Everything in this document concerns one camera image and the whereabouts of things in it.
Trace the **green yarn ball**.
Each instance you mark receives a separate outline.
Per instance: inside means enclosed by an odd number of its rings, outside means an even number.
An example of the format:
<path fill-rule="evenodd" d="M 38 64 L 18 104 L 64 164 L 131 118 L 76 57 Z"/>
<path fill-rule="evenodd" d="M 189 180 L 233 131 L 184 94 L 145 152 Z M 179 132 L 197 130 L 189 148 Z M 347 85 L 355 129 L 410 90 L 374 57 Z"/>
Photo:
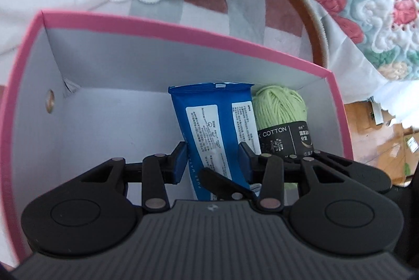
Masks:
<path fill-rule="evenodd" d="M 284 160 L 312 155 L 307 106 L 297 91 L 268 85 L 253 95 L 252 105 L 263 154 Z"/>

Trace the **blue wet wipes pack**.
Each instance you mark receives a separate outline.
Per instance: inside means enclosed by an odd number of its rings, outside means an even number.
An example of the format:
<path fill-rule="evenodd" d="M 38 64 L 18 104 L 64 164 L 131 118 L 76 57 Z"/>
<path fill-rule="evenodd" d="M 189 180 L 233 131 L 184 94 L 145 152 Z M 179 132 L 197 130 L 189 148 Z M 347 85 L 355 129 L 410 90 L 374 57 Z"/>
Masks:
<path fill-rule="evenodd" d="M 189 172 L 195 198 L 212 201 L 199 172 L 209 168 L 251 188 L 238 162 L 239 144 L 260 154 L 250 83 L 198 83 L 168 89 L 183 139 L 188 145 Z"/>

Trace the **cardboard scraps under bed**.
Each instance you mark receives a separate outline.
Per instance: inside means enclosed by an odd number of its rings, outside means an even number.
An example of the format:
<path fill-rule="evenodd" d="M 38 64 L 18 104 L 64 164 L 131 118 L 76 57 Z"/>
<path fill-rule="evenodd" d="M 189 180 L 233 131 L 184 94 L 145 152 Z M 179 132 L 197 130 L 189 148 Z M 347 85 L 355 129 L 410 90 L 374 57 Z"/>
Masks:
<path fill-rule="evenodd" d="M 354 160 L 385 171 L 395 185 L 407 185 L 418 165 L 418 130 L 393 124 L 387 112 L 377 125 L 369 102 L 347 104 L 345 110 Z"/>

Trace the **pink cardboard box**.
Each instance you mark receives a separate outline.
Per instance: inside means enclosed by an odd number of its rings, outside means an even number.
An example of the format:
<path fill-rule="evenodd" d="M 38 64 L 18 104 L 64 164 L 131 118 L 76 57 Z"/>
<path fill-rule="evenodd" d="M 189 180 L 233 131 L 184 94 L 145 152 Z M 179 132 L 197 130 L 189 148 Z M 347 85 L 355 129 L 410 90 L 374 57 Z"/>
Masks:
<path fill-rule="evenodd" d="M 37 13 L 1 100 L 1 218 L 14 262 L 30 254 L 28 203 L 107 159 L 170 152 L 182 135 L 169 87 L 215 82 L 297 90 L 314 145 L 353 156 L 336 79 L 314 63 L 161 21 Z"/>

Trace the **checkered floor rug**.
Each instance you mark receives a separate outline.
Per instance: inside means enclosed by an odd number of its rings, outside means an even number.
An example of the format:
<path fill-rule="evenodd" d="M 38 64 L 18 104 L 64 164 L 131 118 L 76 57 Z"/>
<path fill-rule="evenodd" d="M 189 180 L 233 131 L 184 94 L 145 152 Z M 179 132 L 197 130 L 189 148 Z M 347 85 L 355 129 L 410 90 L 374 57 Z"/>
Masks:
<path fill-rule="evenodd" d="M 327 65 L 324 27 L 310 0 L 183 0 L 180 23 Z"/>

